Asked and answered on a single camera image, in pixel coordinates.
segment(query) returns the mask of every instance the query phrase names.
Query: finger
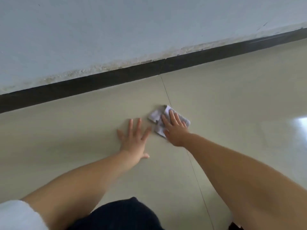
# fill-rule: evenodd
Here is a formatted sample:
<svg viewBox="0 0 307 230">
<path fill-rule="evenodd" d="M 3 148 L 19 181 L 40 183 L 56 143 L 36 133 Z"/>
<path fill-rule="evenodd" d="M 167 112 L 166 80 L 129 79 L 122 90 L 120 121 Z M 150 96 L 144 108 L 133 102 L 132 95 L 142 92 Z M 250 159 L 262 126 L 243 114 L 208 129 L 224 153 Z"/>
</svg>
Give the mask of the finger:
<svg viewBox="0 0 307 230">
<path fill-rule="evenodd" d="M 141 126 L 142 126 L 142 119 L 139 118 L 139 119 L 138 119 L 138 123 L 137 123 L 137 125 L 136 125 L 136 131 L 135 131 L 135 135 L 136 135 L 137 137 L 140 137 L 140 136 L 141 136 Z"/>
<path fill-rule="evenodd" d="M 148 159 L 148 158 L 149 158 L 148 153 L 144 153 L 144 154 L 143 154 L 143 156 L 142 156 L 142 158 L 146 158 L 146 159 Z"/>
<path fill-rule="evenodd" d="M 161 117 L 162 117 L 162 121 L 163 121 L 165 127 L 166 127 L 167 129 L 169 129 L 169 128 L 172 126 L 171 123 L 167 120 L 167 118 L 165 117 L 165 115 L 162 115 Z"/>
<path fill-rule="evenodd" d="M 169 116 L 171 117 L 171 121 L 172 121 L 172 124 L 173 124 L 173 125 L 179 125 L 179 124 L 177 123 L 177 120 L 176 120 L 175 116 L 174 116 L 173 110 L 170 110 L 170 111 L 169 111 Z"/>
<path fill-rule="evenodd" d="M 129 120 L 129 126 L 128 126 L 128 137 L 133 136 L 133 119 Z"/>
<path fill-rule="evenodd" d="M 163 130 L 164 135 L 166 136 L 167 139 L 169 139 L 169 131 L 164 129 Z"/>
<path fill-rule="evenodd" d="M 123 141 L 125 139 L 124 133 L 119 129 L 117 129 L 117 136 L 118 136 L 120 141 Z"/>
<path fill-rule="evenodd" d="M 144 132 L 144 134 L 143 134 L 141 140 L 146 141 L 147 138 L 148 138 L 148 136 L 150 135 L 150 133 L 151 133 L 151 127 L 148 127 L 148 128 L 145 130 L 145 132 Z"/>
<path fill-rule="evenodd" d="M 177 120 L 177 123 L 178 123 L 180 126 L 183 126 L 183 125 L 182 125 L 182 122 L 181 122 L 181 120 L 180 120 L 180 118 L 179 118 L 179 115 L 178 115 L 177 113 L 175 113 L 175 119 Z"/>
</svg>

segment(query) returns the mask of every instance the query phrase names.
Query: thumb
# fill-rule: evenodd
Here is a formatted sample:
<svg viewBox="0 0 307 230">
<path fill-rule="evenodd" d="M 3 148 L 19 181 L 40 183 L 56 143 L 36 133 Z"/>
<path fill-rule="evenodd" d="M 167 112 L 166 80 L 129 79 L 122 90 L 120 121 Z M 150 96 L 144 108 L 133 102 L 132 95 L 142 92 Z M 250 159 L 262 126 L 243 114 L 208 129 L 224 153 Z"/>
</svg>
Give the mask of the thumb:
<svg viewBox="0 0 307 230">
<path fill-rule="evenodd" d="M 164 129 L 163 133 L 166 136 L 166 138 L 169 139 L 169 131 L 167 129 Z"/>
<path fill-rule="evenodd" d="M 142 158 L 146 158 L 146 159 L 148 159 L 148 158 L 149 158 L 148 153 L 144 153 L 144 154 L 143 154 L 143 156 L 142 156 Z"/>
</svg>

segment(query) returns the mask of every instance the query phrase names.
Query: dark clothing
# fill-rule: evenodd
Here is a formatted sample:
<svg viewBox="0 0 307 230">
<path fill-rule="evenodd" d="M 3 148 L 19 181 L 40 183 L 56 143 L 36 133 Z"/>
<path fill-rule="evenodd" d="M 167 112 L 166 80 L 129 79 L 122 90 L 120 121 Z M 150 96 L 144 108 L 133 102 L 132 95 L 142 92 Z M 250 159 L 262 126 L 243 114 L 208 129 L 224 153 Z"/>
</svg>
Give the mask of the dark clothing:
<svg viewBox="0 0 307 230">
<path fill-rule="evenodd" d="M 136 197 L 103 205 L 67 230 L 163 230 L 155 213 Z"/>
</svg>

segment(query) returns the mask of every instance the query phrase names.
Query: white sleeve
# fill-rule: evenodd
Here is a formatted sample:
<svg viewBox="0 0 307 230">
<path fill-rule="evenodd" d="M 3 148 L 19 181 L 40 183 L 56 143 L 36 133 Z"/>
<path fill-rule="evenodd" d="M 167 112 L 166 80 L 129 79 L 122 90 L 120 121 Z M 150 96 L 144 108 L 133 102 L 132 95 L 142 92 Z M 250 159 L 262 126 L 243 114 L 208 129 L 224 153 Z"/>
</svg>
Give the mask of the white sleeve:
<svg viewBox="0 0 307 230">
<path fill-rule="evenodd" d="M 48 230 L 39 213 L 29 204 L 11 200 L 0 204 L 1 230 Z"/>
</svg>

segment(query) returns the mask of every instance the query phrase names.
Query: hand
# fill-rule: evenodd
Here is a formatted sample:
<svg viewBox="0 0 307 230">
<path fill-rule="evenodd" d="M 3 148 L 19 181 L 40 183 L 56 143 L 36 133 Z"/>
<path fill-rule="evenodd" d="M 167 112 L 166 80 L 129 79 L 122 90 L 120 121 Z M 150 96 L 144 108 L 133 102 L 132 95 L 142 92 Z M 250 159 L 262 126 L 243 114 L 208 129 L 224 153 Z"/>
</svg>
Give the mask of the hand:
<svg viewBox="0 0 307 230">
<path fill-rule="evenodd" d="M 169 116 L 172 121 L 171 123 L 167 120 L 167 118 L 162 115 L 163 123 L 166 129 L 163 131 L 166 138 L 169 142 L 174 146 L 182 147 L 184 144 L 184 139 L 186 134 L 189 133 L 188 128 L 185 122 L 181 122 L 177 113 L 173 113 L 172 110 L 169 111 Z"/>
<path fill-rule="evenodd" d="M 122 142 L 120 151 L 128 152 L 136 160 L 136 163 L 138 163 L 142 158 L 149 158 L 149 155 L 144 153 L 144 149 L 147 138 L 151 132 L 151 127 L 148 127 L 142 135 L 141 125 L 142 120 L 139 118 L 136 130 L 133 132 L 133 119 L 130 119 L 127 137 L 121 130 L 117 130 L 118 138 Z"/>
</svg>

